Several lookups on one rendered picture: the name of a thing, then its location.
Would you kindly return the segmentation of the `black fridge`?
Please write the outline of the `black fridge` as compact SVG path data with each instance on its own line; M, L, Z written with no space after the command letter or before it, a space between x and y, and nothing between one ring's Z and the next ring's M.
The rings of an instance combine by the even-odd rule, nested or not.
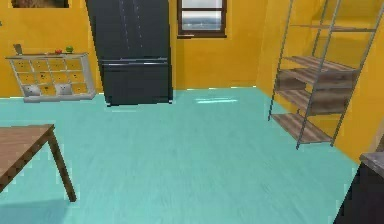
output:
M173 100L168 0L86 0L109 106Z

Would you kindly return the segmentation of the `dark framed window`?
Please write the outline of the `dark framed window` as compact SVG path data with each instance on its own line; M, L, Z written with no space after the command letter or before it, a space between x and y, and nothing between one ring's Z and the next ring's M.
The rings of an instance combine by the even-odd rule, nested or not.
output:
M177 37L225 38L227 0L177 0Z

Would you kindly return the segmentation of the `metal and wood shelf rack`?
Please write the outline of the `metal and wood shelf rack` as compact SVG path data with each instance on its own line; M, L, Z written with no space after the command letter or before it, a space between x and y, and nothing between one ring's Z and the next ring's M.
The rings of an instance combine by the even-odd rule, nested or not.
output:
M268 117L297 146L337 139L384 15L384 0L321 0L309 22L289 1L271 98L294 108Z

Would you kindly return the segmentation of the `white cube shelf unit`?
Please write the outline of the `white cube shelf unit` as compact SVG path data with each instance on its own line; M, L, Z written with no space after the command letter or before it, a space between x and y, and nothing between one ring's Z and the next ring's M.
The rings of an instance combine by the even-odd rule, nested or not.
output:
M96 89L87 53L9 56L25 103L92 100Z

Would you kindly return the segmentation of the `brown wooden table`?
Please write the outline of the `brown wooden table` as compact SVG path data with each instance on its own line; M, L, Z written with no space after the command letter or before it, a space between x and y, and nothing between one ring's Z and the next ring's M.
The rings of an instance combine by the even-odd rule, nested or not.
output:
M70 202L77 196L53 124L0 127L0 193L48 144Z

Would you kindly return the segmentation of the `dark cupboard with grey worktop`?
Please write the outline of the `dark cupboard with grey worktop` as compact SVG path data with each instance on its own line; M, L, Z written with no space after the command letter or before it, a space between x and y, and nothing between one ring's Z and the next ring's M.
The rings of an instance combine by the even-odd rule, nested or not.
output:
M384 224L384 152L363 153L332 224Z

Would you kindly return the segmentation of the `dark framed wall picture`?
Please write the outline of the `dark framed wall picture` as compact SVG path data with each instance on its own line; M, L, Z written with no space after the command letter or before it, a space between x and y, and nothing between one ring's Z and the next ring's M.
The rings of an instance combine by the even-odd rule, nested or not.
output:
M68 0L11 0L13 8L69 8Z

